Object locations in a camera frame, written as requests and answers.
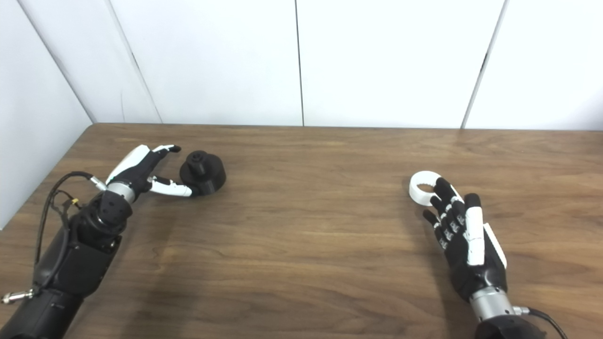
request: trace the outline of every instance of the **metal connector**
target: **metal connector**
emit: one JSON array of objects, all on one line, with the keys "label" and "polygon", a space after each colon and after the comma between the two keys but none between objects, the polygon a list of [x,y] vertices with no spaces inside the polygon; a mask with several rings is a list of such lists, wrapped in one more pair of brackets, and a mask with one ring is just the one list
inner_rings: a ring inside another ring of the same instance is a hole
[{"label": "metal connector", "polygon": [[102,182],[99,178],[93,176],[92,178],[90,178],[90,181],[94,184],[94,186],[96,186],[96,188],[98,188],[99,191],[107,190],[107,185],[105,185],[105,183]]},{"label": "metal connector", "polygon": [[2,297],[2,303],[9,305],[15,302],[18,302],[23,299],[31,299],[34,296],[34,290],[23,291],[23,292],[15,292],[15,293],[7,293]]},{"label": "metal connector", "polygon": [[499,287],[485,287],[473,293],[469,303],[479,322],[514,312],[507,294]]},{"label": "metal connector", "polygon": [[524,306],[513,306],[513,313],[516,315],[527,315],[529,314],[529,308]]}]

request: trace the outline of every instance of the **black robotic finger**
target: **black robotic finger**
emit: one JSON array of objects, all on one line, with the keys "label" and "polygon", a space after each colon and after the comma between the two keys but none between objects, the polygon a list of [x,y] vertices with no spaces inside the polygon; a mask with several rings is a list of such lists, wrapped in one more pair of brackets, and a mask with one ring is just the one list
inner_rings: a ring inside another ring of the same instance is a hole
[{"label": "black robotic finger", "polygon": [[182,151],[182,147],[177,146],[177,145],[171,145],[170,147],[169,146],[160,146],[160,147],[157,147],[152,152],[155,153],[155,154],[157,154],[158,156],[160,156],[161,159],[163,159],[170,152],[172,152],[172,153],[178,153],[180,151]]},{"label": "black robotic finger", "polygon": [[431,197],[431,199],[429,199],[429,202],[435,208],[435,210],[438,211],[438,215],[440,216],[440,218],[444,213],[446,213],[446,204],[444,204],[440,200],[440,198],[434,195],[433,197]]},{"label": "black robotic finger", "polygon": [[457,200],[452,203],[451,211],[461,230],[465,229],[465,204]]},{"label": "black robotic finger", "polygon": [[452,198],[456,197],[455,191],[446,179],[440,177],[435,181],[434,192],[442,199],[444,204],[448,205],[452,202]]},{"label": "black robotic finger", "polygon": [[440,221],[440,223],[441,223],[441,228],[442,228],[442,234],[446,238],[446,241],[452,240],[452,237],[454,236],[454,232],[452,232],[452,229],[448,225],[448,221],[446,220],[446,218],[442,219]]},{"label": "black robotic finger", "polygon": [[461,226],[459,226],[459,223],[456,220],[452,210],[448,211],[448,213],[442,220],[442,225],[446,225],[446,228],[453,234],[457,234],[461,231]]},{"label": "black robotic finger", "polygon": [[433,228],[440,226],[440,220],[438,217],[436,217],[435,214],[428,209],[423,211],[423,218],[425,218],[425,220],[427,220],[431,226],[433,226]]},{"label": "black robotic finger", "polygon": [[442,227],[438,217],[436,217],[435,214],[428,209],[423,211],[423,217],[425,217],[431,226],[434,227],[435,239],[438,241],[440,247],[445,250],[448,247],[448,240],[444,235],[444,228]]}]

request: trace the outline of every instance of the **black cable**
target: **black cable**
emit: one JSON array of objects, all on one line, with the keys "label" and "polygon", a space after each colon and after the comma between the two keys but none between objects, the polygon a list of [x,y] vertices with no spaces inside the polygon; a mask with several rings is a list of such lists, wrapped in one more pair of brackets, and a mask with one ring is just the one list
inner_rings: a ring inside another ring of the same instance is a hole
[{"label": "black cable", "polygon": [[40,285],[40,288],[39,288],[40,290],[48,287],[48,285],[52,282],[52,279],[57,274],[59,268],[61,267],[61,264],[63,263],[63,260],[65,259],[65,255],[67,254],[67,247],[69,245],[69,232],[71,231],[69,229],[69,218],[67,216],[67,210],[69,209],[70,205],[71,204],[65,204],[64,208],[63,208],[63,212],[61,212],[53,204],[53,209],[56,208],[56,211],[58,212],[58,214],[61,217],[61,222],[63,223],[62,229],[59,230],[59,232],[63,232],[63,244],[61,245],[61,250],[58,253],[57,260],[55,261],[54,266],[52,267],[52,270],[47,275],[44,282]]},{"label": "black cable", "polygon": [[60,178],[56,184],[51,188],[48,196],[46,198],[46,202],[44,202],[44,207],[42,208],[42,216],[40,217],[40,226],[38,228],[37,241],[36,241],[36,251],[34,254],[34,267],[40,261],[40,252],[42,250],[42,237],[44,234],[44,227],[46,226],[46,217],[48,216],[48,208],[50,208],[50,204],[54,199],[55,192],[58,190],[58,187],[61,186],[65,180],[71,177],[84,177],[88,180],[92,178],[93,175],[87,172],[75,171],[66,174],[62,178]]},{"label": "black cable", "polygon": [[528,307],[529,313],[535,317],[538,318],[542,318],[544,320],[546,320],[547,322],[549,322],[559,333],[559,335],[562,337],[562,339],[567,339],[567,335],[565,334],[565,332],[563,332],[563,330],[561,329],[561,326],[559,326],[559,324],[557,324],[555,322],[555,320],[553,320],[553,318],[551,318],[548,314],[544,313],[543,311],[539,311],[535,308],[530,308]]}]

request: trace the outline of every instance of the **panel seam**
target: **panel seam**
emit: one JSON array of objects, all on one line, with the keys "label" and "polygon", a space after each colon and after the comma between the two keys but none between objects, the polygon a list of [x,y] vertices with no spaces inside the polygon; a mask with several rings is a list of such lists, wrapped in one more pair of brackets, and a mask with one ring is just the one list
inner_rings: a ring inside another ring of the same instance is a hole
[{"label": "panel seam", "polygon": [[115,8],[113,8],[113,3],[111,2],[111,0],[105,0],[105,3],[107,4],[107,8],[109,9],[109,14],[111,14],[113,23],[115,24],[115,28],[119,32],[119,37],[121,38],[122,43],[124,44],[124,47],[127,50],[128,57],[130,58],[130,63],[134,66],[134,72],[136,73],[136,76],[140,80],[140,83],[142,83],[142,87],[144,88],[146,95],[151,100],[151,104],[153,104],[153,108],[155,110],[155,113],[157,114],[157,117],[159,118],[159,121],[163,124],[163,119],[161,117],[161,114],[159,113],[159,109],[157,109],[157,105],[155,104],[155,100],[153,99],[153,96],[151,95],[151,91],[149,90],[147,81],[145,80],[145,77],[142,75],[142,71],[140,69],[140,66],[138,65],[138,62],[136,61],[136,57],[134,56],[134,52],[132,51],[130,42],[128,41],[128,38],[125,36],[124,29],[122,28],[121,22],[119,21],[119,18],[117,17]]},{"label": "panel seam", "polygon": [[304,118],[304,114],[303,114],[303,88],[302,88],[302,57],[300,54],[300,27],[299,27],[299,23],[297,20],[297,0],[295,0],[295,32],[297,33],[297,69],[299,70],[299,74],[300,74],[300,100],[301,100],[301,106],[302,106],[302,110],[301,110],[301,126],[305,126],[306,125],[306,120]]},{"label": "panel seam", "polygon": [[484,55],[484,61],[482,62],[482,67],[479,69],[478,78],[475,81],[475,86],[473,87],[473,92],[471,92],[471,97],[469,98],[469,103],[467,104],[467,109],[465,110],[465,115],[463,116],[463,122],[461,123],[461,130],[464,130],[467,126],[467,121],[469,120],[469,115],[471,114],[471,109],[473,108],[473,103],[475,102],[475,98],[478,95],[479,86],[482,83],[482,78],[484,77],[484,73],[486,72],[486,68],[488,66],[488,62],[490,61],[490,56],[492,54],[492,50],[494,49],[494,44],[496,42],[496,38],[498,37],[498,32],[500,30],[500,26],[502,25],[503,18],[505,17],[505,12],[507,11],[507,5],[510,0],[504,0],[502,3],[502,7],[500,9],[500,13],[498,15],[498,20],[496,21],[496,25],[494,26],[494,31],[492,32],[492,37],[490,38],[490,43],[488,44],[488,49],[486,49],[486,54]]},{"label": "panel seam", "polygon": [[63,78],[65,79],[65,82],[67,82],[67,85],[69,86],[69,89],[74,94],[74,96],[77,99],[77,101],[80,103],[81,108],[84,110],[84,113],[86,113],[86,115],[88,116],[88,119],[90,119],[90,122],[92,124],[96,124],[98,122],[96,116],[90,111],[90,109],[88,107],[86,107],[86,105],[84,104],[84,101],[81,99],[81,97],[79,96],[79,94],[77,93],[77,91],[74,89],[74,85],[71,82],[71,79],[69,78],[68,72],[65,69],[65,66],[63,65],[63,62],[59,59],[59,57],[56,54],[53,53],[52,49],[48,46],[48,43],[46,42],[46,39],[44,39],[44,37],[40,33],[39,27],[36,25],[35,21],[32,19],[31,15],[30,15],[30,12],[25,8],[25,5],[23,4],[23,1],[22,0],[17,0],[17,3],[19,4],[19,7],[23,11],[23,14],[25,14],[25,17],[27,18],[27,21],[30,22],[30,25],[33,27],[33,29],[36,32],[38,38],[42,42],[42,45],[44,45],[44,48],[46,48],[46,51],[48,52],[48,54],[50,54],[50,57],[54,61],[54,64],[57,66],[58,71],[61,72]]}]

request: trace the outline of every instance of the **black cylindrical object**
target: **black cylindrical object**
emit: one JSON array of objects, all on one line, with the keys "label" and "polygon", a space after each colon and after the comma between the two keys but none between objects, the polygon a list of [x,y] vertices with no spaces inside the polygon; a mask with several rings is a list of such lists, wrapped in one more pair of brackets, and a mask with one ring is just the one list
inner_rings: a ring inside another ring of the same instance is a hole
[{"label": "black cylindrical object", "polygon": [[226,182],[222,160],[215,154],[194,151],[180,167],[182,183],[194,190],[194,195],[216,193]]},{"label": "black cylindrical object", "polygon": [[475,339],[545,339],[546,334],[516,315],[501,315],[479,323]]}]

